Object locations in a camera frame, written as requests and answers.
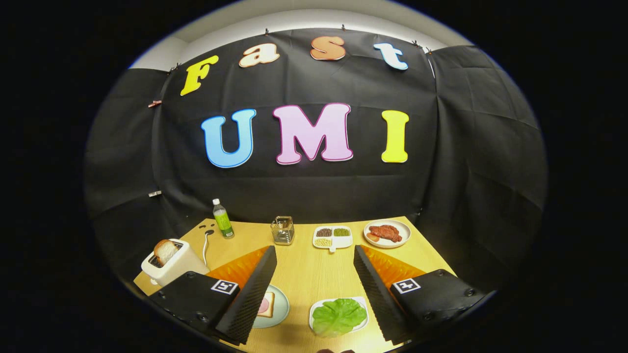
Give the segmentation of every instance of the letter u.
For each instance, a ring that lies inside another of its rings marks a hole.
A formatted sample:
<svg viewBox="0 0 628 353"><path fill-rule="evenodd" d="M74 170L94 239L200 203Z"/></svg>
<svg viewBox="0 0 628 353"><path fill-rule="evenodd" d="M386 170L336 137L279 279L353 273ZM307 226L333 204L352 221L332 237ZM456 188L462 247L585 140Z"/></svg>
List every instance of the letter u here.
<svg viewBox="0 0 628 353"><path fill-rule="evenodd" d="M237 137L239 147L235 152L228 153L222 147L222 125L226 122L224 116L214 116L200 127L205 131L205 150L209 162L220 168L233 168L244 164L253 153L253 130L251 121L255 117L255 109L243 109L231 115L237 123Z"/></svg>

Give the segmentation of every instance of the light blue letter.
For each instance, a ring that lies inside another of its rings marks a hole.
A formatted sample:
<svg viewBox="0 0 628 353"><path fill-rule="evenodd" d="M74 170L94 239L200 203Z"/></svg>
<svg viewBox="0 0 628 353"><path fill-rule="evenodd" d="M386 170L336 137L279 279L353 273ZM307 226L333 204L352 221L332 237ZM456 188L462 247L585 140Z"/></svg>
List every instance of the light blue letter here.
<svg viewBox="0 0 628 353"><path fill-rule="evenodd" d="M225 152L222 147L222 125L224 116L215 116L201 123L200 128L205 131L205 150L207 158L213 165L221 168L233 168L244 164L253 153L253 130L251 121L255 116L255 109L243 109L231 115L231 119L237 122L237 137L240 143L233 153Z"/></svg>
<svg viewBox="0 0 628 353"><path fill-rule="evenodd" d="M382 51L382 56L384 57L384 61L396 68L397 70L406 70L408 68L408 64L404 62L400 62L397 55L403 55L401 50L393 48L392 45L388 43L380 43L373 45L375 49L380 49Z"/></svg>

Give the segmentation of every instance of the bread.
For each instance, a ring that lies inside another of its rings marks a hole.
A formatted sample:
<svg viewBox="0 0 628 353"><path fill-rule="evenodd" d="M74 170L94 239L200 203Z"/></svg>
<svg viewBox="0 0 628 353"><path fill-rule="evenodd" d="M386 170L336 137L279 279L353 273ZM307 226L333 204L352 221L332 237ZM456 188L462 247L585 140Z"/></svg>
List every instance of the bread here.
<svg viewBox="0 0 628 353"><path fill-rule="evenodd" d="M164 266L168 260L170 260L175 253L179 251L179 248L175 245L174 242L169 241L167 239L163 239L155 245L155 249L153 252L155 253L155 257L160 265Z"/></svg>
<svg viewBox="0 0 628 353"><path fill-rule="evenodd" d="M272 291L267 291L266 294L264 294L264 299L262 299L257 315L261 317L273 317L273 307L274 293Z"/></svg>

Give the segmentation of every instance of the utensil holder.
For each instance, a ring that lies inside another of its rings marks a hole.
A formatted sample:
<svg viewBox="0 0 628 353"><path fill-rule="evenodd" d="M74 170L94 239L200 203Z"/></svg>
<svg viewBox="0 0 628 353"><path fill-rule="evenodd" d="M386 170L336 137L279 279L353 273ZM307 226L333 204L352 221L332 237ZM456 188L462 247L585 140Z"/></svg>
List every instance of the utensil holder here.
<svg viewBox="0 0 628 353"><path fill-rule="evenodd" d="M279 215L271 222L273 241L277 245L290 245L295 239L295 225L292 217Z"/></svg>

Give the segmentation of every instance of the pink letter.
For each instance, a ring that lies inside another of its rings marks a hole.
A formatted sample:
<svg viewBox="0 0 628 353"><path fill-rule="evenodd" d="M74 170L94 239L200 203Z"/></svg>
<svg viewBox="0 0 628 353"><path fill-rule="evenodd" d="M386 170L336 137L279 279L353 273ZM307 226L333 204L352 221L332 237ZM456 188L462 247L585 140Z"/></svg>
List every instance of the pink letter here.
<svg viewBox="0 0 628 353"><path fill-rule="evenodd" d="M347 139L347 114L351 107L344 103L329 103L320 113L316 125L312 126L299 106L283 106L273 115L281 126L281 154L277 163L288 165L299 163L301 154L296 152L295 139L310 161L316 158L320 144L325 138L325 150L321 157L326 161L346 161L353 157Z"/></svg>

